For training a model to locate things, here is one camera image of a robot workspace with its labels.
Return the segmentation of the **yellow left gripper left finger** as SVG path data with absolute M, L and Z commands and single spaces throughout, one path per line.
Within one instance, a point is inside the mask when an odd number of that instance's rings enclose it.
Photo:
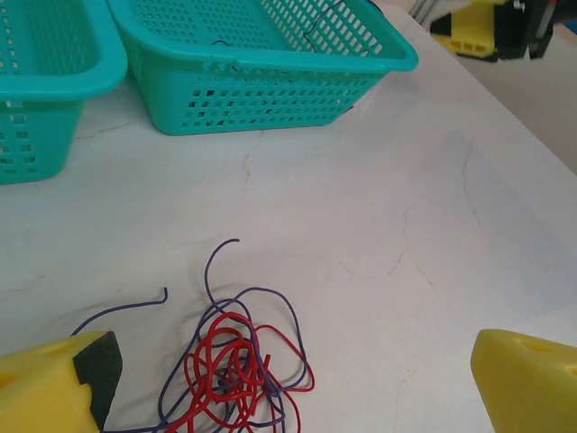
M 122 370 L 112 331 L 0 355 L 0 433 L 101 433 Z

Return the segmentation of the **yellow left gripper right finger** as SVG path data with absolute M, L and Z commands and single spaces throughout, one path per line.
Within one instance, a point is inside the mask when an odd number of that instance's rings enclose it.
M 577 347 L 483 329 L 472 376 L 495 433 L 577 433 Z

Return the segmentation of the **teal plastic basket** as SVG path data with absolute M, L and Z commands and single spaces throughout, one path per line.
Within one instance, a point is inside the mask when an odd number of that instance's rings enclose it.
M 126 71 L 106 0 L 0 0 L 0 185 L 59 174 L 86 102 Z
M 106 0 L 169 135 L 332 123 L 418 56 L 371 0 Z

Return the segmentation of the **aluminium frame post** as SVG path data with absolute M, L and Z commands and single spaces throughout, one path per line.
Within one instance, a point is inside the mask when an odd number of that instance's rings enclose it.
M 443 0 L 415 0 L 409 14 L 416 22 L 423 24 L 442 1 Z

